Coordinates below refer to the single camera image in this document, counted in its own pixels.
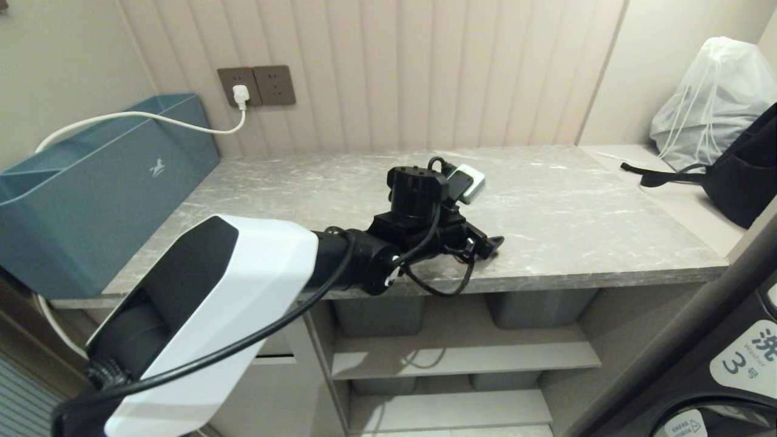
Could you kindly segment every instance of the white side shelf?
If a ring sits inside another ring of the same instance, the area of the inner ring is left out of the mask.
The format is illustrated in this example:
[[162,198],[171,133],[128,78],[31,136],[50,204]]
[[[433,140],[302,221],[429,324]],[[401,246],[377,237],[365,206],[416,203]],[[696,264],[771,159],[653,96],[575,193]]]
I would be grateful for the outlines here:
[[501,330],[480,295],[429,302],[415,336],[350,338],[339,334],[333,379],[582,369],[601,366],[576,325]]
[[544,425],[552,421],[539,389],[474,392],[466,376],[444,377],[438,382],[448,390],[435,393],[434,383],[419,382],[416,394],[409,396],[353,395],[350,432]]
[[688,228],[721,257],[728,257],[744,235],[745,229],[723,216],[699,185],[666,184],[655,188],[640,187],[640,175],[620,169],[622,159],[602,155],[627,159],[635,167],[673,173],[674,170],[656,156],[653,148],[646,145],[586,145],[580,149],[624,181],[638,187],[648,199]]

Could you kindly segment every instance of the teal plastic organizer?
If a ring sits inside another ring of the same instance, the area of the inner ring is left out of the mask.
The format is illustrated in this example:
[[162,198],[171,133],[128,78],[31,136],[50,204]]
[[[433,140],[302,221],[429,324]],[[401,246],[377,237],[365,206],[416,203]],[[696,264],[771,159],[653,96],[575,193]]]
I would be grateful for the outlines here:
[[[195,94],[128,110],[208,126]],[[217,164],[212,135],[146,117],[80,131],[0,172],[0,266],[49,299],[98,295]]]

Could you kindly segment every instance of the white power adapter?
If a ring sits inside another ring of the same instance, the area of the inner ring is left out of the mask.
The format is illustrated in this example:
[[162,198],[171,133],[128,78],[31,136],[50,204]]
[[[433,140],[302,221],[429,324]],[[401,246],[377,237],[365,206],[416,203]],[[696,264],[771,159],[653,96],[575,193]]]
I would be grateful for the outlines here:
[[454,170],[450,176],[448,176],[448,179],[455,175],[456,172],[464,173],[465,175],[472,178],[472,185],[470,185],[469,188],[467,188],[467,191],[465,191],[464,194],[462,194],[462,196],[459,198],[459,200],[464,204],[470,205],[480,195],[480,192],[483,191],[483,188],[486,187],[486,175],[480,173],[478,170],[475,170],[466,164],[461,164],[460,166],[456,167],[456,170]]

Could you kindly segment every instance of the gray marble surface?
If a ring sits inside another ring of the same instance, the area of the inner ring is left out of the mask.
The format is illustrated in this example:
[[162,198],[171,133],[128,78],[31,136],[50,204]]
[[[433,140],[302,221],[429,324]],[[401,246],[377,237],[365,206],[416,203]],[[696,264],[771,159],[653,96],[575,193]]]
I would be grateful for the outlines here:
[[[486,174],[486,189],[462,214],[490,236],[498,256],[479,262],[466,293],[709,281],[728,263],[685,227],[573,146],[531,146],[379,156],[226,159],[180,205],[96,299],[59,307],[110,307],[190,227],[213,214],[291,220],[309,229],[366,229],[389,210],[385,174],[440,155]],[[464,265],[450,257],[414,271],[454,287]],[[402,278],[386,295],[423,292]],[[329,299],[366,297],[358,290]]]

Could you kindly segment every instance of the power plug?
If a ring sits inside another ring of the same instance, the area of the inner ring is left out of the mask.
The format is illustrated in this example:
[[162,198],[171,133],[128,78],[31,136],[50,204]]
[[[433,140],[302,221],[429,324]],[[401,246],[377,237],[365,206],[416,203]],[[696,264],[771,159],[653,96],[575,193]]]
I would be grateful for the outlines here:
[[235,97],[235,103],[240,110],[246,110],[246,102],[251,98],[248,87],[245,85],[235,85],[232,87],[232,94]]

